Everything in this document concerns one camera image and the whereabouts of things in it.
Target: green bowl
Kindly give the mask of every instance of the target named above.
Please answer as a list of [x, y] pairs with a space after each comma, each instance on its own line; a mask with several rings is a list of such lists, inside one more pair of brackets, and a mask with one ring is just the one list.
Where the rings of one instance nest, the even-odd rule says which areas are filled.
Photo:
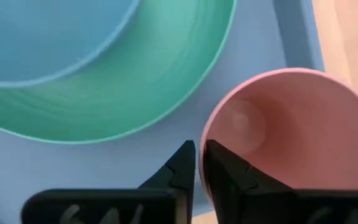
[[76, 74], [0, 88], [0, 129], [39, 141], [91, 143], [154, 124], [211, 70], [235, 8], [236, 0], [143, 0], [127, 32]]

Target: blue tray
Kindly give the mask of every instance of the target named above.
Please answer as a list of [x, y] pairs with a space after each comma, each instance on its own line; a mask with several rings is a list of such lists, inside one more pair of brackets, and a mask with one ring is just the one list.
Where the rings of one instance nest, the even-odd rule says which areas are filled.
[[[278, 68], [324, 69], [311, 0], [238, 1], [219, 62], [193, 96], [155, 126], [83, 146], [36, 142], [0, 131], [0, 219], [18, 224], [24, 201], [45, 189], [137, 187], [186, 139], [198, 143], [210, 112], [237, 84]], [[197, 174], [193, 215], [209, 210]]]

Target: light blue surface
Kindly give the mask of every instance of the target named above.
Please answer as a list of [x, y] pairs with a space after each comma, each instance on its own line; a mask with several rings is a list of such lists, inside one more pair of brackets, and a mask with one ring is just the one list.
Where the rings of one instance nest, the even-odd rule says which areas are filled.
[[140, 0], [0, 0], [0, 86], [68, 75], [117, 39]]
[[[84, 146], [35, 142], [0, 131], [0, 219], [18, 224], [25, 200], [45, 189], [137, 187], [186, 139], [198, 143], [210, 112], [237, 84], [289, 65], [323, 70], [311, 0], [239, 0], [237, 6], [229, 41], [209, 77], [155, 126]], [[193, 215], [210, 209], [197, 174]]]

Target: blue bowl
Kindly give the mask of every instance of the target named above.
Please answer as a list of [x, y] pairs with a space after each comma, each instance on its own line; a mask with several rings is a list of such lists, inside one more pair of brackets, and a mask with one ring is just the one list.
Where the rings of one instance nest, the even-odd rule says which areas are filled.
[[119, 36], [140, 0], [0, 0], [0, 87], [73, 73]]

